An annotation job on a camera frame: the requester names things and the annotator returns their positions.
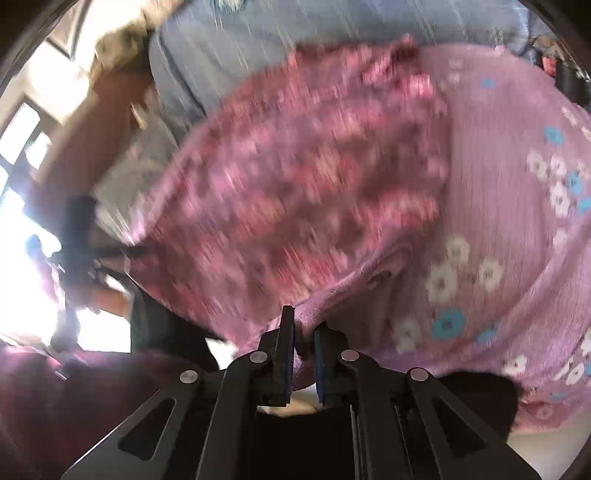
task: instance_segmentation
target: red floral fabric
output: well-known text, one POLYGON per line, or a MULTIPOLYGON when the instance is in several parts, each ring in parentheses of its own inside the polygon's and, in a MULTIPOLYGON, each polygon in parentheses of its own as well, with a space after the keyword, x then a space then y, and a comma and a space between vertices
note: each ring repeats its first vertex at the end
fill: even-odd
POLYGON ((299 46, 196 126, 138 211, 132 276, 239 348, 299 305, 307 333, 429 224, 449 161, 446 107, 409 38, 299 46))

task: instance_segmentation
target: blue flower print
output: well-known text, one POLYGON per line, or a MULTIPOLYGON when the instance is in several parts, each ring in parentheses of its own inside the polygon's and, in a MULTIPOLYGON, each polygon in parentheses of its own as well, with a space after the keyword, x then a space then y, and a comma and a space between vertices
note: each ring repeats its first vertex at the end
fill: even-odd
POLYGON ((494 81, 493 79, 489 79, 489 78, 482 79, 480 81, 480 86, 482 88, 494 88, 494 87, 496 87, 496 81, 494 81))
POLYGON ((479 336, 476 337, 476 343, 478 345, 484 345, 486 343, 491 343, 496 338, 496 331, 497 331, 497 321, 493 322, 493 325, 484 330, 479 336))
POLYGON ((566 393, 551 393, 550 394, 550 401, 560 401, 564 397, 566 397, 566 393))
POLYGON ((591 197, 585 197, 584 199, 579 200, 579 204, 577 205, 577 210, 582 215, 587 210, 591 208, 591 197))
POLYGON ((583 180, 579 177, 578 171, 570 171, 566 182, 573 195, 581 195, 583 193, 583 180))
POLYGON ((564 143, 563 134, 556 127, 544 127, 544 136, 550 143, 556 145, 562 145, 564 143))
POLYGON ((437 340, 452 340, 464 329, 466 318, 460 309, 449 309, 439 314, 431 326, 431 336, 437 340))

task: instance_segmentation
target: silver rivet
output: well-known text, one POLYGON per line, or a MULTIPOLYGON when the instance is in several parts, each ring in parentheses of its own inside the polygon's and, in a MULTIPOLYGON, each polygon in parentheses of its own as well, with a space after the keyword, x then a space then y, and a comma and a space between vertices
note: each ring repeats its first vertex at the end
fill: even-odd
POLYGON ((185 370, 181 373, 180 379, 183 383, 195 383, 199 374, 195 370, 185 370))
POLYGON ((256 352, 251 353, 251 356, 249 358, 251 359, 252 363, 261 364, 261 363, 267 361, 267 358, 269 358, 269 355, 267 355, 265 352, 261 352, 260 350, 257 350, 256 352))
POLYGON ((355 362, 359 359, 359 352, 357 350, 343 350, 340 353, 340 357, 345 360, 345 362, 355 362))
POLYGON ((427 378, 429 378, 429 372, 427 372, 424 368, 413 368, 410 371, 410 378, 417 382, 424 382, 427 378))

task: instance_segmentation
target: pink cloth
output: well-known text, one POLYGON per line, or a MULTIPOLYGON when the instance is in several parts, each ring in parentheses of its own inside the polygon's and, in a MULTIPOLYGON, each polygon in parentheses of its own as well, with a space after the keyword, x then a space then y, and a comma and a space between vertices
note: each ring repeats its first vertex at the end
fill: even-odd
POLYGON ((300 375, 328 318, 387 368, 509 375, 517 428, 558 426, 591 398, 589 116, 502 50, 426 47, 419 68, 389 48, 288 63, 196 129, 156 192, 160 257, 139 279, 243 349, 298 303, 300 375), (236 103, 271 85, 273 102, 236 103), (224 122, 238 105, 261 121, 245 137, 224 122))

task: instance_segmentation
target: gray fabric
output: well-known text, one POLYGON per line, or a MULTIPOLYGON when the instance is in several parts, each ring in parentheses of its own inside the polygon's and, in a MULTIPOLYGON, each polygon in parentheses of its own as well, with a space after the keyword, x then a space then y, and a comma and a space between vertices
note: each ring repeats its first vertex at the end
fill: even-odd
POLYGON ((131 207, 160 180, 187 135, 190 123, 164 114, 158 108, 148 111, 146 128, 139 130, 129 148, 95 186, 98 200, 95 215, 99 226, 110 236, 127 243, 131 207))
POLYGON ((161 101, 195 122, 249 74, 301 41, 505 44, 520 52, 548 28, 517 0, 192 0, 154 35, 161 101))

